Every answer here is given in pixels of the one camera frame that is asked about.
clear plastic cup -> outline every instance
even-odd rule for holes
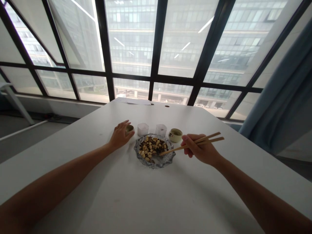
[[[137,125],[137,134],[143,136],[149,133],[149,126],[146,123],[140,123]]]
[[[164,124],[157,124],[156,125],[156,135],[161,135],[162,137],[166,136],[167,127]]]

white paper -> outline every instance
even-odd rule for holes
[[[138,104],[138,105],[150,105],[149,100],[141,100],[141,99],[132,99],[132,98],[124,98],[124,97],[118,97],[114,99],[113,101],[116,102],[123,102],[128,104]]]

hand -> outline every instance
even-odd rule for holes
[[[181,146],[187,145],[188,148],[184,149],[184,154],[188,154],[190,158],[195,155],[201,162],[215,166],[216,163],[222,159],[223,157],[219,154],[219,152],[214,148],[212,143],[208,142],[205,145],[196,145],[194,142],[200,138],[205,137],[205,134],[187,134],[183,135],[183,142]]]
[[[130,132],[127,136],[125,134],[126,127],[129,124],[131,124],[131,122],[129,122],[129,120],[126,120],[115,127],[113,135],[108,143],[113,150],[117,150],[120,147],[124,146],[134,135],[134,131]]]

glass bowl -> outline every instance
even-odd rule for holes
[[[139,161],[143,165],[145,165],[145,166],[147,166],[149,168],[152,168],[152,169],[164,168],[165,166],[171,164],[173,157],[176,155],[176,153],[174,151],[170,152],[168,154],[165,154],[163,157],[161,157],[159,155],[153,155],[151,159],[154,160],[155,163],[148,162],[144,158],[142,158],[142,156],[139,154],[139,151],[140,151],[139,146],[146,139],[146,136],[157,137],[157,138],[163,140],[164,142],[166,142],[166,144],[168,146],[168,150],[172,150],[174,148],[173,144],[167,138],[165,138],[163,136],[156,135],[156,134],[153,134],[153,133],[149,133],[149,134],[143,135],[139,139],[136,140],[136,145],[134,147],[134,150],[136,152],[136,155],[137,155],[137,158],[139,159]]]

black window frame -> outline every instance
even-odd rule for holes
[[[80,69],[74,69],[70,68],[67,58],[65,56],[64,49],[62,47],[62,43],[55,25],[55,22],[52,17],[51,9],[48,4],[47,0],[42,0],[42,3],[45,8],[45,12],[47,14],[47,17],[50,22],[50,26],[52,28],[54,37],[56,39],[58,48],[60,50],[62,59],[64,61],[64,64],[60,64],[64,66],[65,68],[59,68],[59,67],[45,67],[45,66],[38,66],[34,65],[31,61],[9,15],[7,14],[5,10],[5,4],[10,4],[12,8],[15,10],[19,18],[23,21],[23,23],[26,25],[26,27],[30,30],[30,32],[34,35],[34,37],[38,40],[40,45],[46,50],[48,55],[53,59],[51,54],[48,52],[44,44],[40,41],[38,36],[35,34],[35,32],[31,29],[29,24],[26,22],[26,20],[23,18],[23,16],[18,12],[17,8],[14,6],[14,4],[8,0],[5,1],[3,4],[0,3],[0,17],[8,30],[10,36],[12,37],[12,40],[14,44],[16,45],[18,51],[20,52],[22,58],[25,61],[25,64],[19,64],[19,63],[11,63],[11,62],[2,62],[0,61],[0,66],[8,66],[8,67],[18,67],[18,68],[26,68],[29,69],[31,72],[35,82],[37,83],[40,91],[42,92],[42,95],[44,97],[49,98],[55,98],[55,99],[61,99],[61,100],[70,100],[70,101],[78,101],[78,102],[85,102],[85,103],[96,103],[100,105],[105,105],[105,103],[101,102],[92,102],[92,101],[84,101],[81,100],[79,97],[79,92],[77,90],[75,81],[73,79],[73,74],[82,74],[82,75],[90,75],[90,76],[101,76],[106,77],[107,81],[107,87],[108,87],[108,93],[110,101],[114,100],[115,93],[114,93],[114,84],[113,84],[113,78],[121,78],[121,79],[131,79],[131,80],[139,80],[139,81],[149,81],[149,100],[152,100],[153,95],[153,88],[154,83],[168,83],[168,84],[177,84],[177,85],[189,85],[192,86],[192,92],[190,95],[190,98],[188,100],[188,106],[193,106],[196,98],[199,94],[199,91],[201,87],[206,88],[215,88],[215,89],[224,89],[224,90],[230,90],[230,91],[240,91],[241,94],[237,98],[237,100],[232,105],[231,109],[228,111],[225,118],[220,118],[222,120],[229,120],[229,121],[237,121],[237,122],[243,122],[242,120],[235,120],[231,119],[232,114],[236,111],[240,103],[243,101],[247,93],[261,93],[262,88],[255,88],[253,87],[256,80],[260,77],[261,73],[265,69],[265,67],[268,65],[270,60],[273,58],[279,47],[282,45],[286,37],[289,35],[293,27],[296,25],[298,20],[301,18],[305,10],[308,8],[308,6],[311,3],[311,0],[302,0],[301,4],[295,11],[295,13],[292,15],[289,22],[286,24],[285,28],[265,56],[264,60],[248,82],[246,86],[236,86],[236,85],[228,85],[228,84],[214,84],[214,83],[206,83],[204,82],[206,73],[208,71],[209,65],[212,61],[212,58],[214,56],[214,52],[219,44],[221,35],[223,33],[223,30],[226,26],[226,23],[228,21],[228,18],[232,12],[233,6],[235,1],[234,0],[219,0],[214,19],[211,23],[206,41],[204,43],[202,53],[200,55],[199,62],[197,64],[195,74],[193,78],[185,78],[185,77],[177,77],[177,76],[168,76],[168,75],[159,75],[158,74],[158,68],[159,68],[159,62],[160,62],[160,55],[161,55],[161,47],[162,47],[162,41],[163,41],[163,32],[164,32],[164,26],[165,26],[165,18],[166,18],[166,10],[167,10],[167,4],[168,0],[158,0],[157,5],[157,13],[156,13],[156,27],[155,27],[155,37],[154,37],[154,45],[153,45],[153,55],[152,55],[152,64],[151,64],[151,75],[150,76],[139,76],[139,75],[128,75],[128,74],[120,74],[120,73],[113,73],[112,72],[112,64],[111,64],[111,53],[109,48],[109,35],[108,35],[108,27],[107,27],[107,21],[106,21],[106,11],[105,11],[105,2],[104,0],[98,0],[95,1],[96,3],[96,9],[97,9],[97,17],[98,17],[98,25],[99,25],[99,31],[100,31],[100,39],[102,43],[102,50],[103,50],[103,58],[104,58],[104,65],[105,65],[105,71],[90,71],[90,70],[80,70]],[[57,72],[65,72],[68,74],[71,85],[73,87],[76,99],[67,99],[67,98],[59,98],[59,97],[52,97],[47,94],[46,88],[43,85],[42,81],[40,80],[39,75],[36,73],[36,70],[45,70],[45,71],[57,71]],[[10,82],[9,78],[5,75],[5,73],[0,69],[0,74],[3,76],[5,81]],[[29,95],[29,96],[39,96],[39,95],[33,95],[33,94],[27,94],[27,93],[20,93],[17,92],[14,87],[12,87],[13,91],[16,94],[23,94],[23,95]]]

